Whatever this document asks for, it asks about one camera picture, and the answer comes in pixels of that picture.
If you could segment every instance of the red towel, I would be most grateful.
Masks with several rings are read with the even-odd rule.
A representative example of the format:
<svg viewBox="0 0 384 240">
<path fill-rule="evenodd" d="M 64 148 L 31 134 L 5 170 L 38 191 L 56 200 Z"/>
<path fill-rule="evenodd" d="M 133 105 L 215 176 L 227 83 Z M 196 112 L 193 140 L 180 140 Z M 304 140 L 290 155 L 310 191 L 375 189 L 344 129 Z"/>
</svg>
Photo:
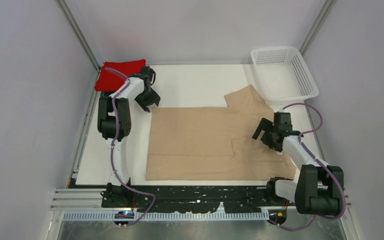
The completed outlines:
<svg viewBox="0 0 384 240">
<path fill-rule="evenodd" d="M 125 83 L 124 79 L 106 71 L 105 68 L 113 68 L 129 76 L 130 74 L 139 73 L 146 63 L 145 59 L 127 62 L 106 61 L 102 66 L 98 81 L 95 83 L 95 91 L 115 92 Z"/>
</svg>

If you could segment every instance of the gray wall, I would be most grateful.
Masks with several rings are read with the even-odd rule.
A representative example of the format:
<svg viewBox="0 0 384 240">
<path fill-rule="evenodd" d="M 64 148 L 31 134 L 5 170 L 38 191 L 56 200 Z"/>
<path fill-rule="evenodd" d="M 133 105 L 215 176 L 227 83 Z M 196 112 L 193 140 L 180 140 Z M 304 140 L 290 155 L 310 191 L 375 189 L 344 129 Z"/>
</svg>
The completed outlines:
<svg viewBox="0 0 384 240">
<path fill-rule="evenodd" d="M 343 168 L 366 239 L 384 239 L 384 1 L 338 1 L 304 58 L 326 159 Z"/>
<path fill-rule="evenodd" d="M 54 0 L 0 1 L 0 240 L 43 238 L 93 75 Z"/>
<path fill-rule="evenodd" d="M 250 63 L 260 47 L 299 48 L 324 0 L 67 0 L 99 59 Z"/>
</svg>

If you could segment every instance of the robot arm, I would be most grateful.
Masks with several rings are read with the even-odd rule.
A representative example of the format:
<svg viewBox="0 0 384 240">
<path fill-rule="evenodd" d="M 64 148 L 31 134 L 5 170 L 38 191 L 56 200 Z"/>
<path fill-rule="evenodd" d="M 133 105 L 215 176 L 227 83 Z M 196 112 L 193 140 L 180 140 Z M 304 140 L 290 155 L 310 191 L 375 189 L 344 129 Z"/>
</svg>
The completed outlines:
<svg viewBox="0 0 384 240">
<path fill-rule="evenodd" d="M 274 190 L 273 194 L 294 202 L 300 214 L 338 215 L 343 205 L 340 191 L 322 166 L 303 148 L 302 144 L 305 144 L 305 141 L 300 140 L 300 132 L 292 130 L 291 114 L 275 112 L 273 122 L 261 119 L 252 138 L 257 140 L 261 131 L 264 131 L 260 139 L 263 144 L 278 152 L 284 151 L 289 154 L 300 170 L 298 182 L 279 177 L 272 178 L 267 186 Z M 327 166 L 343 190 L 342 169 L 331 166 L 320 158 L 317 160 Z"/>
<path fill-rule="evenodd" d="M 132 74 L 125 84 L 111 95 L 104 95 L 98 102 L 98 131 L 105 138 L 108 149 L 116 135 L 116 117 L 110 115 L 114 111 L 112 98 L 115 98 L 115 105 L 118 113 L 119 134 L 114 141 L 114 168 L 124 183 L 130 180 L 130 173 L 127 168 L 126 142 L 132 127 L 130 106 L 134 100 L 146 112 L 150 112 L 148 106 L 160 103 L 160 96 L 151 88 L 151 82 L 155 81 L 155 72 L 148 66 L 142 67 L 140 73 Z M 113 185 L 120 185 L 111 171 L 109 182 Z"/>
</svg>

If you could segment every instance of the beige cloth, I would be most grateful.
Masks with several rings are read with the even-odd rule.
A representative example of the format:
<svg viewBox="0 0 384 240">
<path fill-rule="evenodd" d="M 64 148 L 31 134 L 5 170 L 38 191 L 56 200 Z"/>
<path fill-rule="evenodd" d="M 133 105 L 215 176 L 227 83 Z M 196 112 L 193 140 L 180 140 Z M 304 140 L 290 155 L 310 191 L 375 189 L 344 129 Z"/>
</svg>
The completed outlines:
<svg viewBox="0 0 384 240">
<path fill-rule="evenodd" d="M 224 99 L 227 107 L 152 110 L 146 180 L 294 178 L 289 156 L 251 138 L 261 118 L 274 116 L 256 89 L 249 85 Z"/>
</svg>

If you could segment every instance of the white work surface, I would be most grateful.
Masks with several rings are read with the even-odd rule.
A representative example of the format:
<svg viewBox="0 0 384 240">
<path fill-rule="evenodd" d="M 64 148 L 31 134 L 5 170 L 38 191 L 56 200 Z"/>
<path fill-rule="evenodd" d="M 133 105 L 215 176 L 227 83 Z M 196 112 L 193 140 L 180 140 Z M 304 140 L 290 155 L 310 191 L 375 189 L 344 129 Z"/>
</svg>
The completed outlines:
<svg viewBox="0 0 384 240">
<path fill-rule="evenodd" d="M 161 108 L 226 107 L 224 96 L 249 84 L 254 85 L 261 93 L 252 64 L 152 65 L 151 68 L 156 72 L 156 81 L 152 88 L 161 97 Z M 287 104 L 270 104 L 270 107 L 276 112 Z M 285 112 L 291 113 L 294 130 L 303 132 L 311 129 L 304 106 L 293 106 Z M 145 180 L 152 113 L 143 111 L 136 102 L 131 102 L 130 114 L 132 128 L 127 137 L 127 164 L 132 185 L 244 186 L 267 183 L 259 180 Z M 110 154 L 106 141 L 98 132 L 97 115 L 98 108 L 95 107 L 80 162 L 77 185 L 106 185 L 109 182 Z M 307 134 L 304 139 L 318 156 L 314 135 Z M 295 181 L 298 180 L 298 175 L 297 171 Z"/>
</svg>

